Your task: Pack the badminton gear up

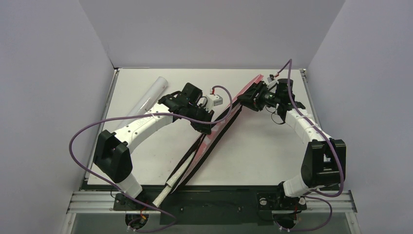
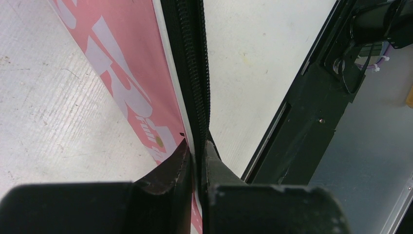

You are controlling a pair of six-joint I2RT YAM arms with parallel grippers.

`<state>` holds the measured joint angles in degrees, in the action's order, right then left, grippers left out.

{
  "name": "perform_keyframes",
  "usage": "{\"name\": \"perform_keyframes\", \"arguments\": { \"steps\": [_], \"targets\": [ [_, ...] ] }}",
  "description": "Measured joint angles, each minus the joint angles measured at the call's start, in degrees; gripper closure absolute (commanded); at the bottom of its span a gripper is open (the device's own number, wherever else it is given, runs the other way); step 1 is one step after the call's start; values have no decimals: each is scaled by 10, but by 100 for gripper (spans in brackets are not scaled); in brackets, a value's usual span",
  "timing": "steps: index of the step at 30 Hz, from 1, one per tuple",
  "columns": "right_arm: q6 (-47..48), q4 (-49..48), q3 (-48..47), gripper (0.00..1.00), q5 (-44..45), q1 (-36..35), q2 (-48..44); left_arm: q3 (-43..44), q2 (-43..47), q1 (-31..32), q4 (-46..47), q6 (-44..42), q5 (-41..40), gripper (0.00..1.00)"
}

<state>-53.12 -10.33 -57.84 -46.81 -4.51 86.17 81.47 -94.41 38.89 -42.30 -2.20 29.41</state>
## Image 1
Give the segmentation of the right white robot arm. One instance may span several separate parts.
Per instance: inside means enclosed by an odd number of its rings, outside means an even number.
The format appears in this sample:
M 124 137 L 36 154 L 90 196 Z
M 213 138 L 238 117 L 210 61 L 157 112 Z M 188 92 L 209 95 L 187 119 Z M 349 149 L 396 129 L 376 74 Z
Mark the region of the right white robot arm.
M 294 204 L 295 197 L 345 181 L 346 145 L 343 140 L 333 139 L 325 133 L 305 106 L 295 101 L 291 79 L 279 79 L 273 87 L 275 91 L 264 81 L 259 81 L 237 99 L 242 106 L 256 112 L 265 107 L 275 108 L 282 122 L 307 145 L 300 173 L 282 182 L 283 191 L 275 196 L 277 206 L 288 209 Z

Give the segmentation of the white shuttlecock tube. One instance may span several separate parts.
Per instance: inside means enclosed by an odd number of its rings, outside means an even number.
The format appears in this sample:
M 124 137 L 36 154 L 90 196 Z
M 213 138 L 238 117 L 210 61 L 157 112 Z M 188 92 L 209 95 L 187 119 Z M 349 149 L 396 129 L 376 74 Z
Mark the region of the white shuttlecock tube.
M 136 102 L 132 109 L 126 114 L 127 117 L 142 115 L 149 111 L 149 109 L 160 98 L 161 94 L 168 87 L 169 83 L 164 77 L 158 77 L 157 80 L 150 86 L 150 88 L 142 95 Z

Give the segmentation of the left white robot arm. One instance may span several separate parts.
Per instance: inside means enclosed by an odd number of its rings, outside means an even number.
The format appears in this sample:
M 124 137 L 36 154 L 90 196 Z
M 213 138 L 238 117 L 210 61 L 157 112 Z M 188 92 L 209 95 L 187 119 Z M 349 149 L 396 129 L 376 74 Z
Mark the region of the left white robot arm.
M 134 149 L 181 116 L 192 119 L 194 130 L 210 134 L 213 107 L 222 103 L 221 96 L 214 93 L 203 95 L 202 90 L 187 83 L 182 91 L 161 97 L 146 112 L 146 117 L 138 118 L 114 132 L 101 132 L 95 147 L 94 164 L 127 194 L 126 203 L 132 209 L 141 209 L 145 205 L 145 196 L 142 186 L 132 174 L 131 153 Z

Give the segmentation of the pink racket cover bag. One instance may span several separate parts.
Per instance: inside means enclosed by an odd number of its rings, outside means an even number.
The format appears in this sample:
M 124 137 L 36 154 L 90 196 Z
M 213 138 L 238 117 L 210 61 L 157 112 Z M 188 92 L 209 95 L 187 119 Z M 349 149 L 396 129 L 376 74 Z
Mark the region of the pink racket cover bag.
M 187 161 L 187 159 L 189 159 L 190 157 L 192 158 L 190 164 L 187 166 L 184 172 L 179 175 L 175 184 L 171 186 L 170 193 L 182 189 L 200 169 L 204 161 L 208 158 L 220 139 L 223 137 L 223 135 L 234 123 L 234 121 L 242 111 L 242 105 L 237 100 L 238 96 L 243 94 L 251 85 L 257 84 L 262 81 L 262 79 L 263 75 L 259 74 L 255 78 L 253 78 L 243 89 L 241 89 L 241 91 L 235 96 L 235 98 L 233 98 L 233 107 L 229 117 L 224 121 L 213 125 L 210 135 L 201 134 L 196 138 L 193 145 L 183 155 L 172 173 L 169 175 L 169 178 L 172 178 L 178 171 L 178 169 L 184 164 L 184 162 Z

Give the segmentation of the pink badminton racket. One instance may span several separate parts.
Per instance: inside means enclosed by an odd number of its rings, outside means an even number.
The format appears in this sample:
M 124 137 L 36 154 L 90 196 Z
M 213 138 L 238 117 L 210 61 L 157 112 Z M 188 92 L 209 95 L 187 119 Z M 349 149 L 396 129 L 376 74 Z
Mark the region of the pink badminton racket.
M 175 191 L 178 185 L 183 183 L 183 180 L 188 176 L 188 171 L 195 152 L 191 153 L 190 156 L 183 162 L 183 164 L 173 173 L 170 178 L 166 181 L 164 189 L 158 195 L 158 197 L 153 201 L 155 207 L 159 208 L 164 199 L 173 191 Z

